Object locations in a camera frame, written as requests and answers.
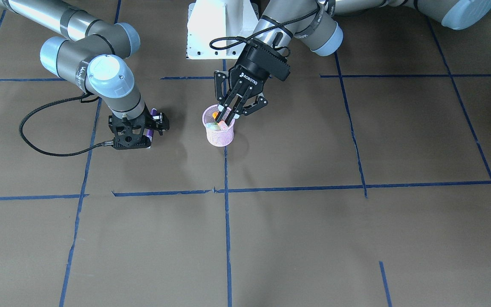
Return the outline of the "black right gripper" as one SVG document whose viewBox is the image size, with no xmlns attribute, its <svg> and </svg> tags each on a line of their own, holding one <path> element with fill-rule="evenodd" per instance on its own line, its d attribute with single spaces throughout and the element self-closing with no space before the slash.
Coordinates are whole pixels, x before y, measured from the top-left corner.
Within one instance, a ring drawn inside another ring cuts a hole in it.
<svg viewBox="0 0 491 307">
<path fill-rule="evenodd" d="M 246 100 L 245 99 L 238 99 L 236 103 L 233 106 L 233 109 L 230 114 L 230 120 L 232 121 L 235 118 L 238 118 L 242 113 L 243 113 L 243 107 L 245 104 Z M 147 126 L 147 121 L 149 121 L 149 116 L 150 114 L 146 117 L 145 120 L 145 128 Z M 158 112 L 155 118 L 155 127 L 154 130 L 157 132 L 160 136 L 163 135 L 165 131 L 168 131 L 170 129 L 170 123 L 168 117 L 165 115 L 163 112 Z"/>
</svg>

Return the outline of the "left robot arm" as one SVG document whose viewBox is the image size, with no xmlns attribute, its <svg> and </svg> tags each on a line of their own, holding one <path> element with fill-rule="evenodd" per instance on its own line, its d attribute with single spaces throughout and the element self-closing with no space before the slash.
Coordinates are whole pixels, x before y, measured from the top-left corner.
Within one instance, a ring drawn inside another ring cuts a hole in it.
<svg viewBox="0 0 491 307">
<path fill-rule="evenodd" d="M 491 0 L 271 0 L 253 33 L 247 37 L 213 39 L 210 47 L 244 48 L 227 72 L 216 71 L 217 124 L 265 107 L 265 82 L 281 81 L 290 74 L 289 43 L 296 38 L 319 56 L 333 54 L 344 35 L 334 17 L 383 6 L 406 6 L 449 29 L 462 30 L 477 23 L 489 10 Z"/>
</svg>

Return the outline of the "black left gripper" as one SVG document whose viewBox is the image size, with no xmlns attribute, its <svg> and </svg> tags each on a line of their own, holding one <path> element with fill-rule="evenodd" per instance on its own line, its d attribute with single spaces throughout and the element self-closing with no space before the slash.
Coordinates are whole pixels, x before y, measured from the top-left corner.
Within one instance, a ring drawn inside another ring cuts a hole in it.
<svg viewBox="0 0 491 307">
<path fill-rule="evenodd" d="M 248 44 L 229 71 L 215 71 L 217 124 L 234 124 L 235 103 L 245 99 L 241 115 L 248 116 L 267 106 L 263 86 L 270 76 L 281 81 L 290 74 L 287 59 L 267 44 Z"/>
</svg>

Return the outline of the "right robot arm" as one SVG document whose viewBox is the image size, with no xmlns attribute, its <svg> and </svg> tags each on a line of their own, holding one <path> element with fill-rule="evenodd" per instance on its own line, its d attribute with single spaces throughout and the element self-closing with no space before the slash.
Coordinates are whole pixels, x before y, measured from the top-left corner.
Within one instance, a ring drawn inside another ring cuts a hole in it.
<svg viewBox="0 0 491 307">
<path fill-rule="evenodd" d="M 169 130 L 169 119 L 152 115 L 125 63 L 141 41 L 128 23 L 110 24 L 62 0 L 0 0 L 8 10 L 58 33 L 40 50 L 43 67 L 107 104 L 115 134 L 127 129 Z"/>
</svg>

